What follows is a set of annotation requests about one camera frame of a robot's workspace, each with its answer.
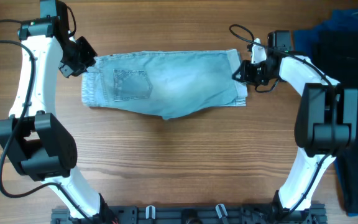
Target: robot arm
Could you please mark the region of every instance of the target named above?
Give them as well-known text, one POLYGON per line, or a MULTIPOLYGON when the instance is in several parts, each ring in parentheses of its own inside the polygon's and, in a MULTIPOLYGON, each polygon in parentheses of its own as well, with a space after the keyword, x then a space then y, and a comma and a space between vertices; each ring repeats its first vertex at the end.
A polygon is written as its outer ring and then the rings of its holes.
MULTIPOLYGON (((106 221, 110 214, 104 210, 107 206, 103 198, 91 188, 76 166, 75 141, 55 118, 58 69, 65 77, 78 76, 94 64, 96 56, 84 37, 71 41, 68 33, 67 7, 56 0, 41 1, 40 19, 22 23, 18 34, 22 44, 31 50, 36 59, 35 77, 22 131, 15 137, 16 142, 12 144, 7 156, 20 175, 29 175, 34 181, 41 181, 43 184, 60 184, 66 195, 56 186, 50 185, 50 188, 70 209, 70 216, 74 220, 84 219, 78 212, 81 209, 94 222, 106 221), (24 137, 31 132, 37 132, 39 139, 25 140, 24 137)), ((12 124, 23 111, 30 80, 31 61, 27 51, 23 50, 22 53, 22 70, 16 99, 9 112, 9 119, 0 121, 2 147, 12 133, 12 124)))
POLYGON ((276 78, 277 82, 288 82, 302 96, 295 124, 298 153, 288 179, 273 199, 275 212, 270 214, 271 222, 282 217, 286 221, 304 220, 303 213, 311 207, 312 195, 325 170, 356 138, 357 90, 343 88, 337 80, 326 76, 335 91, 336 102, 332 103, 328 83, 304 63, 312 64, 308 57, 293 52, 301 59, 297 60, 272 50, 291 52, 289 34, 286 31, 270 33, 267 54, 264 47, 250 47, 251 61, 243 61, 239 73, 233 75, 234 80, 255 85, 255 89, 276 78))

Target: wood grain surface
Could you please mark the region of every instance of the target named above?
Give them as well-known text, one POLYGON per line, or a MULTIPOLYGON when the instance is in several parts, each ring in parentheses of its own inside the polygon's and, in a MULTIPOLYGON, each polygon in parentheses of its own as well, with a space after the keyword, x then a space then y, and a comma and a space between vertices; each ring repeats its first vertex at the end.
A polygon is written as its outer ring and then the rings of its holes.
MULTIPOLYGON (((306 29, 333 9, 358 7, 350 0, 86 1, 67 0, 99 55, 141 50, 217 50, 246 43, 229 31, 248 27, 263 42, 277 29, 306 29)), ((39 16, 36 0, 0 1, 0 19, 39 16)), ((17 25, 0 25, 0 39, 16 40, 17 25)), ((0 119, 6 119, 17 91, 21 49, 0 44, 0 119)), ((164 121, 127 111, 87 108, 81 77, 58 74, 59 120, 78 146, 78 167, 110 205, 214 205, 269 202, 284 183, 296 155, 293 127, 300 97, 286 83, 269 94, 249 88, 247 107, 211 108, 164 121)), ((7 162, 4 183, 12 193, 39 183, 16 174, 7 162)), ((341 208, 333 167, 314 200, 325 203, 329 223, 358 223, 341 208)), ((63 203, 44 189, 26 198, 0 193, 0 223, 48 223, 63 203)))

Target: jeans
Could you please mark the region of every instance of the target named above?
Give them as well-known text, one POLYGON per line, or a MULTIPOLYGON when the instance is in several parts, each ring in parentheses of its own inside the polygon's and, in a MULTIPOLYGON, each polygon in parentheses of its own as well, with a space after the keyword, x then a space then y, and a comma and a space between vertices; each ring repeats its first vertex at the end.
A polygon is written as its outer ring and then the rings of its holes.
POLYGON ((82 102, 178 118, 212 106, 245 106, 247 87, 231 79, 237 50, 106 55, 83 74, 82 102))

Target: jeans back pocket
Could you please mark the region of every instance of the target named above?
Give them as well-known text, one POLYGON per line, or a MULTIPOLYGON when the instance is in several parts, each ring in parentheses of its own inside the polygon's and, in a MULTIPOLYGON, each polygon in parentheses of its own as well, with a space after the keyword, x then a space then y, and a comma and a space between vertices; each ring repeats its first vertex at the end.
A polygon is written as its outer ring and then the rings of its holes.
POLYGON ((146 71, 114 69, 114 101, 147 99, 152 90, 146 71))

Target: black mounting base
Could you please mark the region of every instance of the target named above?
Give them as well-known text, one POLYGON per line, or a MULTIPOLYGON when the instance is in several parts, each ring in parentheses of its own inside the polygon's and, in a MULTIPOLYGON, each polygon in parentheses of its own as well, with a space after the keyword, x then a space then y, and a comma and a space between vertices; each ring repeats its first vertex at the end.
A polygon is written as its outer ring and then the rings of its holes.
MULTIPOLYGON (((202 224, 268 224, 269 204, 250 204, 237 207, 226 207, 227 222, 219 219, 215 207, 157 207, 155 219, 146 219, 146 208, 136 206, 110 206, 119 218, 119 224, 188 224, 198 223, 185 220, 183 214, 189 210, 196 212, 202 224)), ((71 224, 68 209, 53 209, 51 224, 71 224)), ((313 204, 310 213, 303 222, 274 222, 292 224, 327 224, 325 205, 313 204)))

